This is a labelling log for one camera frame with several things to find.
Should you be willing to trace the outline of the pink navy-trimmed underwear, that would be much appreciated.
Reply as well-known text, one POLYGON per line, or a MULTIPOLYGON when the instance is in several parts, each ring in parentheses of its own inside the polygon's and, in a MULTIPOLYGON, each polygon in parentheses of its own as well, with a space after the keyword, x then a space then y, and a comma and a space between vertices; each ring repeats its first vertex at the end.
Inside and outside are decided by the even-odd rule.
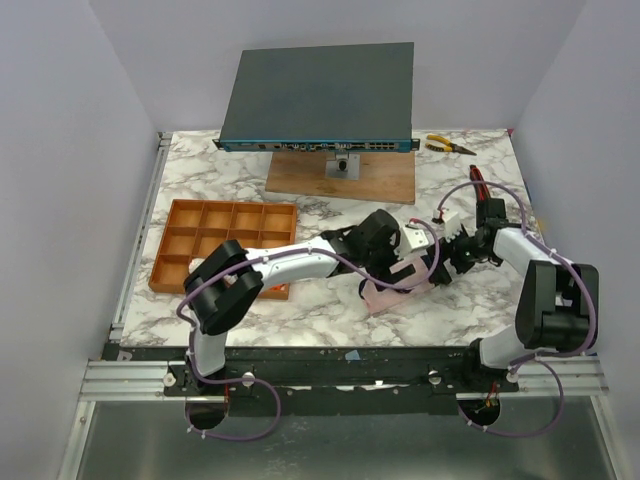
POLYGON ((432 290, 435 285, 427 280, 426 274, 430 267, 428 255, 414 256, 397 262, 390 268, 390 272, 395 274, 400 280, 397 286, 414 285, 415 288, 405 290, 382 289, 370 280, 363 280, 359 286, 359 295, 368 312, 373 315, 392 307, 395 307, 412 297, 424 294, 432 290))

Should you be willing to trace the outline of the white pink-trimmed underwear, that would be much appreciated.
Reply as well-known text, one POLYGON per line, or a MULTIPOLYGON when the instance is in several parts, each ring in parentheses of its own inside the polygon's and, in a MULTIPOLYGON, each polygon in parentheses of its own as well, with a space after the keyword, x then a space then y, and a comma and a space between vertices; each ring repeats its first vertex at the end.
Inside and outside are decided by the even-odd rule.
POLYGON ((195 270, 197 267, 199 267, 202 263, 204 262, 203 258, 194 258, 190 261, 189 263, 189 271, 193 271, 195 270))

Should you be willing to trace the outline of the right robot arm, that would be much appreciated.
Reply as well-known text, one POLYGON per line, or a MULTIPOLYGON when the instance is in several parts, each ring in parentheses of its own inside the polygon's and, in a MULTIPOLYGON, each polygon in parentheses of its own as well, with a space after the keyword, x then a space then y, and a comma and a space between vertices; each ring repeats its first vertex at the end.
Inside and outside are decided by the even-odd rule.
POLYGON ((440 207, 433 221, 444 237, 422 257, 434 286, 452 282, 475 265, 509 264, 523 278, 513 324, 474 340, 463 354, 460 379, 480 392, 522 363, 540 355, 573 356, 589 349, 597 334, 599 273, 547 248, 520 224, 507 219, 505 202, 476 202, 476 230, 469 234, 458 215, 440 207))

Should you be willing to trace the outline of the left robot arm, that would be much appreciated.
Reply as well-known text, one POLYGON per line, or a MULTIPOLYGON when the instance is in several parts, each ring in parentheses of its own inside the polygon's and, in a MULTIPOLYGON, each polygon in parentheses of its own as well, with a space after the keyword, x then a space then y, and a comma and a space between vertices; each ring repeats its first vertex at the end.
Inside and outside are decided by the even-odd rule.
POLYGON ((191 324, 188 384, 201 395, 220 387, 227 333, 263 291, 355 270, 393 285, 399 278, 391 267, 411 253, 411 239, 391 214, 378 209, 357 225, 325 230, 303 243, 256 249, 223 242, 187 276, 177 308, 179 318, 191 324))

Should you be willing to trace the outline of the brown compartment tray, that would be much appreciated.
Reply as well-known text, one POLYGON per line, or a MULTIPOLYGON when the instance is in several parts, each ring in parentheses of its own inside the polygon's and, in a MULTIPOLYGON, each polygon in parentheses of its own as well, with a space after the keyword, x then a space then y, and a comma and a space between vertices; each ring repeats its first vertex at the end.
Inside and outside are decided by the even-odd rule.
POLYGON ((190 263, 203 260, 227 240, 269 249, 295 242, 297 207, 290 203, 175 199, 156 253, 148 285, 180 294, 190 263))

